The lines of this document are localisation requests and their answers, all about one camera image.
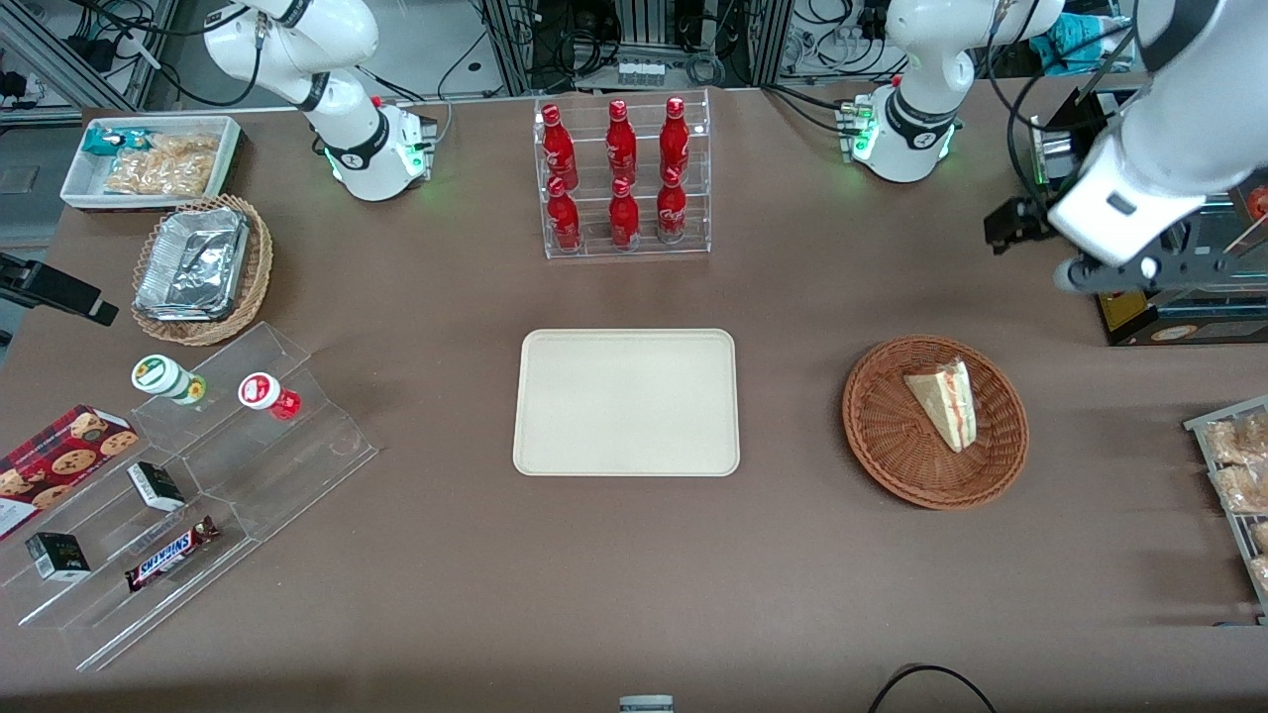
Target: aluminum foil container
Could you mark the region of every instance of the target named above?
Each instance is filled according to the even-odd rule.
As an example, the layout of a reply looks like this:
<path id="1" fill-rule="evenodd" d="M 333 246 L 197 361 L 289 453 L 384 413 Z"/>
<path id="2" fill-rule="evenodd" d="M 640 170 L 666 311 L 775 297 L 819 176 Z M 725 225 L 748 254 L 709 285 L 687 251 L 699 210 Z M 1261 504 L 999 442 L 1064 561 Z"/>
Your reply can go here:
<path id="1" fill-rule="evenodd" d="M 132 306 L 158 321 L 228 317 L 250 233 L 250 218 L 232 208 L 169 216 L 158 226 Z"/>

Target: white robotic arm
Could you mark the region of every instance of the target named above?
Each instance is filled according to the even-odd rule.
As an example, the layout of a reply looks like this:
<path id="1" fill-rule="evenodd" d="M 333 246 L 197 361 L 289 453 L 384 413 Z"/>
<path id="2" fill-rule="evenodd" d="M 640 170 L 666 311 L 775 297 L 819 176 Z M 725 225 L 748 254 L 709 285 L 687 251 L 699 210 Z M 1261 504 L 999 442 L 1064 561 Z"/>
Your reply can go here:
<path id="1" fill-rule="evenodd" d="M 1137 19 L 1155 74 L 1097 137 L 1078 180 L 1047 214 L 1112 268 L 1208 194 L 1268 165 L 1268 3 L 1182 3 Z"/>
<path id="2" fill-rule="evenodd" d="M 929 175 L 946 155 L 956 112 L 973 86 L 966 51 L 1047 32 L 1063 5 L 1064 0 L 894 0 L 885 39 L 907 52 L 908 69 L 899 86 L 855 99 L 853 128 L 861 133 L 851 157 L 898 183 Z"/>
<path id="3" fill-rule="evenodd" d="M 384 200 L 429 175 L 418 117 L 375 105 L 346 69 L 369 60 L 379 44 L 378 24 L 361 0 L 250 0 L 205 23 L 242 5 L 257 13 L 205 33 L 208 53 L 230 76 L 254 76 L 304 112 L 353 195 Z"/>

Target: small bottle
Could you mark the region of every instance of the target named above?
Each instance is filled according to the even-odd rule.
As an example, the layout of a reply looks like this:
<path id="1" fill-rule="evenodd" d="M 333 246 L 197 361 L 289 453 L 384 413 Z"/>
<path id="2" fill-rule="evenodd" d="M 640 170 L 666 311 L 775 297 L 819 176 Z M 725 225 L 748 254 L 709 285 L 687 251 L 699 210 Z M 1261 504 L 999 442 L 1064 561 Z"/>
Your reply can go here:
<path id="1" fill-rule="evenodd" d="M 682 174 L 673 166 L 661 174 L 663 186 L 656 195 L 656 236 L 666 245 L 682 240 L 687 227 L 687 194 L 682 190 Z"/>
<path id="2" fill-rule="evenodd" d="M 555 244 L 564 252 L 581 250 L 581 219 L 577 217 L 577 204 L 568 195 L 562 178 L 550 176 L 547 181 L 547 216 L 550 221 L 550 232 L 555 236 Z"/>
<path id="3" fill-rule="evenodd" d="M 298 393 L 283 388 L 281 382 L 264 372 L 256 372 L 242 379 L 242 384 L 238 386 L 238 401 L 247 409 L 268 410 L 279 421 L 294 419 L 301 405 Z"/>
<path id="4" fill-rule="evenodd" d="M 661 127 L 661 175 L 664 169 L 677 169 L 678 176 L 687 173 L 687 142 L 691 129 L 687 128 L 687 105 L 681 96 L 671 96 L 664 103 L 664 126 Z"/>
<path id="5" fill-rule="evenodd" d="M 612 178 L 625 179 L 634 185 L 638 174 L 638 138 L 629 122 L 629 109 L 625 101 L 612 100 L 607 105 L 607 165 Z"/>
<path id="6" fill-rule="evenodd" d="M 207 395 L 207 379 L 186 372 L 162 354 L 151 354 L 132 368 L 132 386 L 152 396 L 171 398 L 178 406 L 189 406 Z"/>
<path id="7" fill-rule="evenodd" d="M 572 146 L 572 134 L 563 128 L 559 119 L 559 107 L 547 104 L 541 108 L 541 121 L 547 124 L 541 147 L 547 152 L 547 167 L 552 176 L 563 179 L 564 190 L 577 188 L 577 152 Z"/>
<path id="8" fill-rule="evenodd" d="M 612 179 L 612 202 L 607 206 L 612 222 L 612 245 L 621 252 L 638 249 L 638 203 L 630 197 L 630 181 Z"/>

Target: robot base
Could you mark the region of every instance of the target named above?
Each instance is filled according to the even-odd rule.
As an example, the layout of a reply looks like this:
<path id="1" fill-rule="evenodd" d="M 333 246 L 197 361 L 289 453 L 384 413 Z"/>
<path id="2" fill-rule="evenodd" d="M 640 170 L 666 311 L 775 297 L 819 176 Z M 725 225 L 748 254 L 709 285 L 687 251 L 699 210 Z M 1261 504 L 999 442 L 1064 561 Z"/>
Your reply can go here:
<path id="1" fill-rule="evenodd" d="M 379 112 L 388 119 L 388 140 L 368 166 L 351 170 L 326 152 L 335 178 L 361 200 L 387 200 L 431 178 L 436 124 L 424 126 L 418 115 L 398 107 L 383 105 Z"/>
<path id="2" fill-rule="evenodd" d="M 871 94 L 856 96 L 852 113 L 837 112 L 838 128 L 858 132 L 858 136 L 841 137 L 841 152 L 846 162 L 862 164 L 885 180 L 918 181 L 947 155 L 955 127 L 947 128 L 941 143 L 936 134 L 929 133 L 927 147 L 912 148 L 885 115 L 885 101 L 893 93 L 893 86 L 881 86 Z"/>

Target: beige tray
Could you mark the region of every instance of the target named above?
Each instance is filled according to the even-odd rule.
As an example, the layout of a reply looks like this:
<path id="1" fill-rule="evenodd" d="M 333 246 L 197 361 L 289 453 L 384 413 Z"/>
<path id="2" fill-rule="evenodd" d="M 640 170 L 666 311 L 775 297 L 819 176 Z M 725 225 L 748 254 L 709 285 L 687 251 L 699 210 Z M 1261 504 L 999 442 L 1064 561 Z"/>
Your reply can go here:
<path id="1" fill-rule="evenodd" d="M 515 467 L 526 476 L 729 476 L 739 467 L 735 343 L 714 329 L 530 334 Z"/>

